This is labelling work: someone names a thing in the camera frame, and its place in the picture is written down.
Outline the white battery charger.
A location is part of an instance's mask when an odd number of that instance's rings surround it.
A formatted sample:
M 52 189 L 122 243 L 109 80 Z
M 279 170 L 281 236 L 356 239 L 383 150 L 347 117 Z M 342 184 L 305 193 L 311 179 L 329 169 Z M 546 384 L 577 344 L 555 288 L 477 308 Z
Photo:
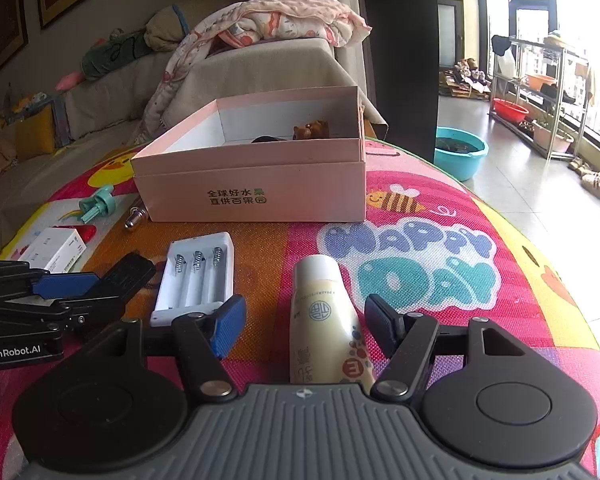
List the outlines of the white battery charger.
M 151 327 L 170 326 L 187 313 L 211 314 L 234 295 L 234 244 L 227 232 L 172 242 Z

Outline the cream lotion tube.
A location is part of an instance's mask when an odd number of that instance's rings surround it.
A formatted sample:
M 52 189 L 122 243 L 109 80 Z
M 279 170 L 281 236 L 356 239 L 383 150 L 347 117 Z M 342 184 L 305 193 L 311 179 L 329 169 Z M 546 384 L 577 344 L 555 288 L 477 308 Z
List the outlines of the cream lotion tube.
M 289 322 L 289 368 L 294 384 L 375 382 L 358 311 L 337 261 L 310 255 L 294 266 Z

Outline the brown bear figurine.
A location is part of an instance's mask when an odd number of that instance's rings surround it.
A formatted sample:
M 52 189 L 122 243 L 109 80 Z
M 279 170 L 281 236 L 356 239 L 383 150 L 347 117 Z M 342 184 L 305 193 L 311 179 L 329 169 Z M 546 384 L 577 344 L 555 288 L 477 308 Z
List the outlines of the brown bear figurine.
M 294 126 L 294 140 L 329 139 L 329 124 L 324 120 Z

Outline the small white carton box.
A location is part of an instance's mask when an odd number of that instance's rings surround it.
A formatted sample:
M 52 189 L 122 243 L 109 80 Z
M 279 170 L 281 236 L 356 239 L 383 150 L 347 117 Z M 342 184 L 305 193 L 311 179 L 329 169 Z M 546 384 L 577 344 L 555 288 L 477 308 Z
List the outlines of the small white carton box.
M 68 273 L 86 251 L 86 245 L 76 229 L 47 228 L 29 244 L 20 261 L 31 268 L 51 274 Z

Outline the teal plastic toy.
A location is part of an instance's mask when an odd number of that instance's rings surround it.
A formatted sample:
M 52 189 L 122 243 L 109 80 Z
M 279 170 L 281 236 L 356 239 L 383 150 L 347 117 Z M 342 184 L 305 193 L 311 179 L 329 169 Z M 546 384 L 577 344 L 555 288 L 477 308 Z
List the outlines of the teal plastic toy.
M 114 187 L 111 184 L 106 184 L 90 197 L 80 200 L 80 221 L 87 224 L 98 217 L 109 217 L 110 214 L 113 214 L 116 210 L 116 202 L 112 192 L 114 192 Z

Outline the silver metal bulb object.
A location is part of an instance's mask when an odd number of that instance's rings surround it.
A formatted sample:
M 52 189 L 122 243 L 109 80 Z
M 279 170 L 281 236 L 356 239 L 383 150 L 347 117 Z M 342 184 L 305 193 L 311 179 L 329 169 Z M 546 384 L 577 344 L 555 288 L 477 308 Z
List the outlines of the silver metal bulb object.
M 148 219 L 148 212 L 140 198 L 137 198 L 128 211 L 124 222 L 124 228 L 132 232 Z

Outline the yellow cushion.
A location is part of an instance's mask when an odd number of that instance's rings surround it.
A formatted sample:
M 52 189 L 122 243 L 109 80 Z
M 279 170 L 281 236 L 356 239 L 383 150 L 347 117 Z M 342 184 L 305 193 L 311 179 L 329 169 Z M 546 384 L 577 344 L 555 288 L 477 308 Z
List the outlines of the yellow cushion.
M 38 114 L 16 123 L 15 147 L 18 162 L 53 154 L 56 150 L 55 124 L 50 105 L 46 105 Z

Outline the blue plastic basin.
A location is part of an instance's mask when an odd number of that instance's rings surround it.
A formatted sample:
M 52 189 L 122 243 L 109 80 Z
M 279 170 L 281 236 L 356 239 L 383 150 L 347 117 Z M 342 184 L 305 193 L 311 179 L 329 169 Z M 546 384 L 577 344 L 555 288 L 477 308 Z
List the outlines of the blue plastic basin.
M 434 164 L 460 182 L 476 174 L 488 153 L 488 144 L 468 131 L 437 128 Z

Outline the pink cardboard box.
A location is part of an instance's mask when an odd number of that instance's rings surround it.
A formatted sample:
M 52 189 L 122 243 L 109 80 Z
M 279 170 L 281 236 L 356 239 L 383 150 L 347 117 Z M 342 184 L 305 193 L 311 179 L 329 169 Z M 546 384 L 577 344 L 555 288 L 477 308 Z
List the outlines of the pink cardboard box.
M 324 120 L 329 139 L 294 140 Z M 251 143 L 258 136 L 280 141 Z M 282 90 L 210 102 L 132 159 L 155 222 L 361 222 L 366 168 L 356 87 Z

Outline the red plastic basin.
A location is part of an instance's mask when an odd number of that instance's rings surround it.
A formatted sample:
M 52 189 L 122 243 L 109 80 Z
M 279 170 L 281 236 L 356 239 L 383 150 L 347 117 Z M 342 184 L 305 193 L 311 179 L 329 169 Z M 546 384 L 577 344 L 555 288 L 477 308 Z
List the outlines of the red plastic basin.
M 523 106 L 500 98 L 493 100 L 493 111 L 499 118 L 512 124 L 523 122 L 529 114 L 529 111 Z

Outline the green plush cushion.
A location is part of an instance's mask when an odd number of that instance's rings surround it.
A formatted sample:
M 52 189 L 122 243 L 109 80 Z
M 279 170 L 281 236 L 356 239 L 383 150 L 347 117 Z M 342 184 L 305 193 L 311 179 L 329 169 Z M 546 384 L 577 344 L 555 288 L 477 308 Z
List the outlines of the green plush cushion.
M 108 40 L 83 55 L 81 72 L 87 80 L 96 80 L 151 53 L 143 29 L 111 34 Z

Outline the metal balcony shelf rack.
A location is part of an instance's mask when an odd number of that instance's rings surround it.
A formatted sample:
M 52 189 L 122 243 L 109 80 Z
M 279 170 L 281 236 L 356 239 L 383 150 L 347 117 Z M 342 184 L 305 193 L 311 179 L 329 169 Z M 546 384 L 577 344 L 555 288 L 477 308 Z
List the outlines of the metal balcony shelf rack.
M 491 48 L 490 116 L 543 158 L 576 159 L 593 99 L 588 60 L 568 50 L 557 30 L 539 40 L 495 35 Z M 523 106 L 528 116 L 519 124 L 499 118 L 495 98 Z

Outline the floral pink blanket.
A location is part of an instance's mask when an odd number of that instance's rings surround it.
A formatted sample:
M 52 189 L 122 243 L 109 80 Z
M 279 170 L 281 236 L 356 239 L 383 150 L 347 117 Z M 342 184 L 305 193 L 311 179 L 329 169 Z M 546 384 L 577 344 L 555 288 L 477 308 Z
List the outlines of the floral pink blanket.
M 199 22 L 166 63 L 160 84 L 148 101 L 129 144 L 155 140 L 163 112 L 192 68 L 222 42 L 233 49 L 261 41 L 321 38 L 334 48 L 360 44 L 372 28 L 339 0 L 248 0 L 232 3 Z

